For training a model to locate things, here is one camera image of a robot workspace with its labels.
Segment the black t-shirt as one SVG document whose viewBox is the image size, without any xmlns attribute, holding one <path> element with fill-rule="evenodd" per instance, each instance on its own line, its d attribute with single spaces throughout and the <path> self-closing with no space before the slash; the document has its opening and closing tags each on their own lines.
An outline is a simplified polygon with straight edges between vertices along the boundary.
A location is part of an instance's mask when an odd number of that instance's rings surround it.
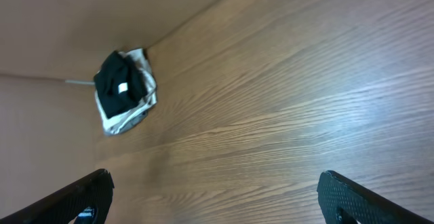
<svg viewBox="0 0 434 224">
<path fill-rule="evenodd" d="M 94 76 L 97 95 L 108 119 L 138 106 L 148 92 L 142 73 L 129 56 L 112 52 Z"/>
</svg>

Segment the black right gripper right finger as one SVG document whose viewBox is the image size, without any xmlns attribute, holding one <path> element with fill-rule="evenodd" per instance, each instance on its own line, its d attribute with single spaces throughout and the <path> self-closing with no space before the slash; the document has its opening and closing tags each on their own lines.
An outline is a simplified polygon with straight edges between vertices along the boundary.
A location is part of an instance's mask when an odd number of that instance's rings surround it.
<svg viewBox="0 0 434 224">
<path fill-rule="evenodd" d="M 321 173 L 317 193 L 327 224 L 433 224 L 333 170 Z"/>
</svg>

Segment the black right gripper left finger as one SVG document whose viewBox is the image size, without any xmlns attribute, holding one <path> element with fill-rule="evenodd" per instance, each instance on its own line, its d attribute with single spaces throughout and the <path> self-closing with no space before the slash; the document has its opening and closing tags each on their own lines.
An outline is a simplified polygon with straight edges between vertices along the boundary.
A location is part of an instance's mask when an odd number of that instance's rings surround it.
<svg viewBox="0 0 434 224">
<path fill-rule="evenodd" d="M 104 224 L 113 201 L 114 188 L 110 172 L 101 168 L 2 218 L 1 222 Z"/>
</svg>

